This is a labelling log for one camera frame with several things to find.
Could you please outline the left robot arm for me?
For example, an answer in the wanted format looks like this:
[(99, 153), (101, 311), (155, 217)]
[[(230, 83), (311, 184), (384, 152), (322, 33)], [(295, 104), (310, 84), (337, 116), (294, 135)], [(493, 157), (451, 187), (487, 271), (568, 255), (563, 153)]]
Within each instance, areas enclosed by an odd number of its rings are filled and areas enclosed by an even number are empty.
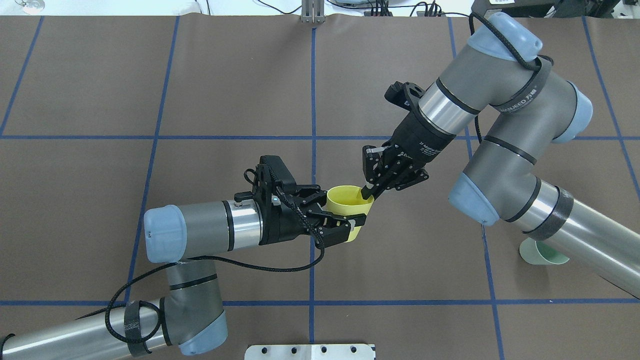
[(237, 193), (232, 200), (167, 205), (144, 214), (148, 260), (167, 271), (167, 296), (130, 301), (1, 342), (3, 360), (132, 360), (162, 347), (208, 353), (228, 337), (216, 262), (240, 249), (310, 235), (324, 249), (352, 241), (372, 200), (360, 189), (334, 205), (318, 186)]

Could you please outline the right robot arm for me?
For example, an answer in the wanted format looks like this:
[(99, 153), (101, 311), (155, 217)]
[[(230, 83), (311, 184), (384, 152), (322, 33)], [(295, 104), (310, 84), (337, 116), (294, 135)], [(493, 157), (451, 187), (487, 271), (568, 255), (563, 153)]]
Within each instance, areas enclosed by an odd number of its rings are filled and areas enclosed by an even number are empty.
[(391, 138), (364, 146), (362, 199), (401, 191), (428, 177), (435, 159), (486, 107), (499, 115), (448, 195), (480, 224), (503, 220), (528, 239), (581, 262), (638, 297), (639, 235), (535, 176), (550, 144), (571, 141), (594, 111), (589, 98), (553, 71), (543, 43), (505, 13), (482, 25), (427, 88), (395, 82), (386, 100), (407, 111)]

